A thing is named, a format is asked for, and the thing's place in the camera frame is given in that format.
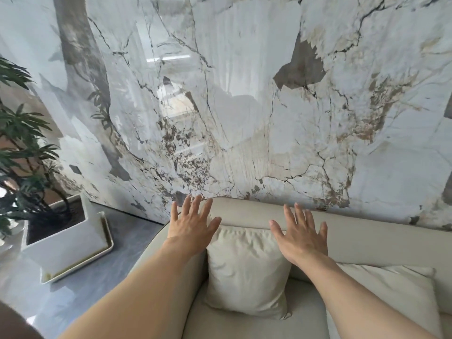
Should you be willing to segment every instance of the soil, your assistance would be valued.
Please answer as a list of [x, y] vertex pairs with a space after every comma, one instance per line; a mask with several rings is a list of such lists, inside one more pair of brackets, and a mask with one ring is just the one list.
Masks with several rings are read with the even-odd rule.
[[[69, 221], [65, 221], [62, 216], [59, 223], [49, 224], [48, 226], [45, 226], [42, 223], [37, 223], [36, 221], [31, 220], [28, 224], [27, 245], [36, 243], [41, 239], [61, 232], [62, 230], [72, 227], [85, 220], [85, 213], [83, 212], [82, 201], [80, 199], [71, 201], [69, 203], [69, 209], [71, 210], [71, 218]], [[54, 210], [56, 212], [63, 211], [65, 210], [65, 205], [63, 204], [55, 207]]]

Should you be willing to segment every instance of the wall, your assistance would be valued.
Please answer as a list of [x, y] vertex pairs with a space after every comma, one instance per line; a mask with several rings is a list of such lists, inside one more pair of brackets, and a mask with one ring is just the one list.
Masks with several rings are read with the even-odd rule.
[[62, 181], [452, 230], [452, 0], [0, 0]]

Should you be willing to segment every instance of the bare skin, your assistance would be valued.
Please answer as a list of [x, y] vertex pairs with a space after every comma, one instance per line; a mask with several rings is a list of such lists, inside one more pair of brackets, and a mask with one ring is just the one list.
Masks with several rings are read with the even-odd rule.
[[168, 238], [142, 266], [76, 319], [59, 339], [160, 338], [170, 314], [171, 296], [185, 264], [204, 251], [220, 225], [207, 226], [212, 199], [200, 213], [201, 196], [184, 201], [178, 216], [173, 203]]
[[287, 231], [271, 220], [270, 229], [279, 249], [315, 285], [342, 339], [434, 339], [413, 321], [391, 308], [339, 268], [330, 257], [326, 222], [315, 231], [309, 210], [295, 204], [295, 216], [284, 205]]
[[[206, 225], [212, 206], [207, 200], [199, 211], [201, 197], [188, 196], [180, 216], [173, 203], [168, 238], [142, 266], [78, 318], [60, 339], [158, 339], [170, 314], [171, 296], [185, 264], [204, 251], [220, 225], [215, 218]], [[310, 211], [296, 205], [295, 216], [284, 206], [284, 235], [270, 221], [282, 254], [301, 268], [319, 290], [342, 339], [433, 339], [414, 322], [389, 307], [345, 274], [328, 257], [327, 226], [316, 233]]]

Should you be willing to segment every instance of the forearm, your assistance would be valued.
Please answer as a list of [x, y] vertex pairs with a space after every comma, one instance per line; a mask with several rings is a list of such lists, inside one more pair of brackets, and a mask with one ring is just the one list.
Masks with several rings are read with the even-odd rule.
[[348, 276], [329, 257], [315, 254], [300, 260], [298, 266], [319, 291], [342, 339], [434, 338]]
[[169, 300], [187, 261], [174, 245], [164, 245], [77, 319], [60, 339], [159, 338], [169, 317]]

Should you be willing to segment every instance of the beige sofa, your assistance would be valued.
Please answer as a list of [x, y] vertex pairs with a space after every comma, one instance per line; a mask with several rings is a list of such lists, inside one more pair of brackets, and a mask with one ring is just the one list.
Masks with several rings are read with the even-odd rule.
[[[282, 206], [231, 198], [215, 198], [211, 218], [222, 225], [268, 228], [274, 219], [285, 229]], [[361, 220], [325, 212], [313, 212], [316, 226], [329, 227], [330, 256], [337, 262], [414, 265], [436, 268], [436, 295], [444, 338], [452, 339], [452, 232]], [[135, 266], [160, 248], [168, 226], [156, 235]], [[191, 259], [174, 293], [171, 319], [163, 339], [309, 338], [328, 339], [325, 305], [307, 277], [292, 267], [286, 285], [292, 316], [286, 320], [263, 319], [216, 310], [203, 303], [207, 282], [206, 253]]]

